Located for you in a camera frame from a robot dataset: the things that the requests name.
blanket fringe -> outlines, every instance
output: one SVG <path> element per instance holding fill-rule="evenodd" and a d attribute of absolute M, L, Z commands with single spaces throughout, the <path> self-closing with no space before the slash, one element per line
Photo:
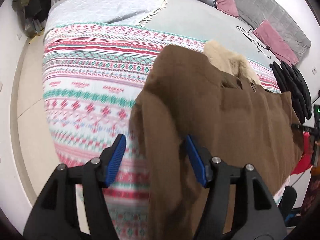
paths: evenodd
<path fill-rule="evenodd" d="M 157 15 L 158 12 L 160 10 L 165 9 L 167 5 L 168 5 L 168 0 L 162 0 L 160 6 L 157 9 L 155 9 L 154 11 L 151 11 L 146 17 L 140 20 L 136 25 L 144 27 L 145 23 L 151 21 L 153 15 Z"/>

gray bed sheet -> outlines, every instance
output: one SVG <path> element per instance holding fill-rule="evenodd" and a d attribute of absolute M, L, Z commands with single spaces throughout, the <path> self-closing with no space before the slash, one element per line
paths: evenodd
<path fill-rule="evenodd" d="M 279 63 L 272 52 L 262 49 L 268 56 L 271 55 L 271 59 L 262 52 L 258 53 L 257 47 L 236 28 L 237 26 L 246 31 L 251 29 L 239 18 L 224 14 L 198 0 L 168 0 L 167 8 L 159 11 L 158 15 L 145 24 L 149 29 L 201 40 L 216 40 L 225 48 L 266 67 L 273 61 Z"/>

metal screw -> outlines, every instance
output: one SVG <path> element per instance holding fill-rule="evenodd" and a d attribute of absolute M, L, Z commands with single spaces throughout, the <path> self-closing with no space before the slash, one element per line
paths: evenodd
<path fill-rule="evenodd" d="M 216 156 L 216 157 L 213 157 L 213 158 L 212 158 L 212 162 L 218 164 L 218 163 L 221 162 L 221 159 Z"/>
<path fill-rule="evenodd" d="M 65 165 L 64 163 L 60 163 L 60 164 L 57 166 L 57 170 L 58 170 L 58 171 L 63 171 L 65 168 L 66 168 L 66 165 Z"/>
<path fill-rule="evenodd" d="M 252 164 L 247 164 L 245 166 L 245 168 L 248 170 L 248 171 L 253 171 L 254 170 L 254 166 Z"/>
<path fill-rule="evenodd" d="M 91 159 L 91 163 L 92 164 L 98 164 L 100 162 L 100 158 L 99 157 L 94 157 Z"/>

patterned blanket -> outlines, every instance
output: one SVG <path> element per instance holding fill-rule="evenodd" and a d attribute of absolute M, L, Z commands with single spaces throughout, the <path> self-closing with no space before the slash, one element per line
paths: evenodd
<path fill-rule="evenodd" d="M 204 41 L 100 23 L 57 27 L 45 38 L 44 103 L 60 161 L 81 165 L 111 146 L 118 133 L 127 137 L 116 181 L 104 190 L 122 240 L 146 239 L 148 170 L 129 117 L 155 58 L 168 44 L 202 52 Z M 264 88 L 280 92 L 272 70 L 249 62 Z"/>

black jacket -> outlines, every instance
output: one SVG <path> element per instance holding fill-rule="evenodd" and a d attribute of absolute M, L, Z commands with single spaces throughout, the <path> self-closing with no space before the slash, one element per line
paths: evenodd
<path fill-rule="evenodd" d="M 299 70 L 291 68 L 287 63 L 282 62 L 281 67 L 273 62 L 270 67 L 275 75 L 280 91 L 291 92 L 292 108 L 294 109 L 300 123 L 311 118 L 311 97 L 308 86 Z"/>

